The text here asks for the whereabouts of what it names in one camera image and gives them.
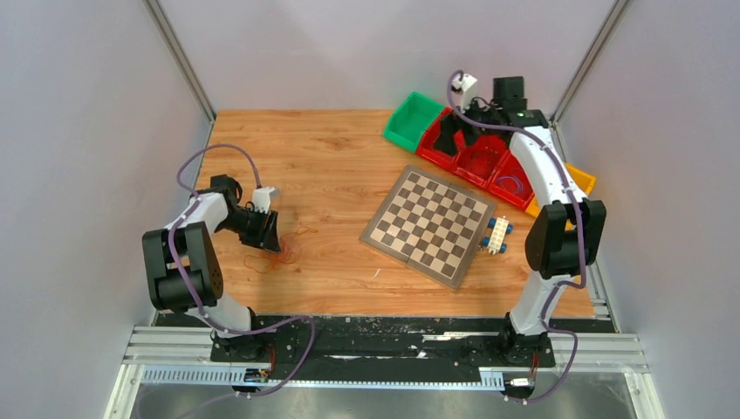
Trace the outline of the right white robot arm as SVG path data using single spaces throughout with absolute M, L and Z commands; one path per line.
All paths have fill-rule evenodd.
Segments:
M 490 108 L 474 114 L 477 80 L 455 70 L 446 83 L 458 126 L 476 134 L 503 134 L 538 201 L 539 213 L 525 239 L 530 275 L 518 302 L 504 318 L 495 350 L 502 363 L 523 366 L 545 350 L 552 310 L 567 287 L 586 287 L 586 268 L 596 258 L 606 206 L 572 179 L 552 142 L 540 110 L 530 109 L 521 77 L 498 78 Z

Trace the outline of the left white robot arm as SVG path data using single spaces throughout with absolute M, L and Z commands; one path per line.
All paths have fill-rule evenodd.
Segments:
M 259 186 L 241 204 L 243 189 L 228 175 L 211 178 L 206 189 L 192 192 L 185 210 L 171 223 L 142 236 L 149 297 L 158 311 L 185 313 L 210 326 L 245 361 L 257 361 L 266 337 L 252 328 L 253 311 L 224 289 L 224 276 L 212 237 L 226 230 L 240 243 L 273 254 L 281 252 L 275 187 Z

